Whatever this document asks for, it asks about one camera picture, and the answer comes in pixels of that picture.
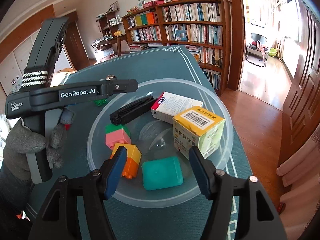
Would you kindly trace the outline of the grey gloved left hand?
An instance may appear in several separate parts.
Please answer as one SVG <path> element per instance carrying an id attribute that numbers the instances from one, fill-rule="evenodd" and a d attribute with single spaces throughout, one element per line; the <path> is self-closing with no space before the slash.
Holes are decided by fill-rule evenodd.
<path id="1" fill-rule="evenodd" d="M 39 133 L 32 132 L 23 126 L 20 120 L 11 129 L 7 136 L 3 150 L 3 164 L 1 180 L 15 178 L 22 182 L 31 180 L 30 169 L 27 163 L 27 154 L 47 150 L 47 160 L 56 168 L 63 166 L 62 152 L 67 138 L 65 126 L 72 124 L 74 113 L 64 108 L 58 124 L 54 127 L 49 139 Z"/>

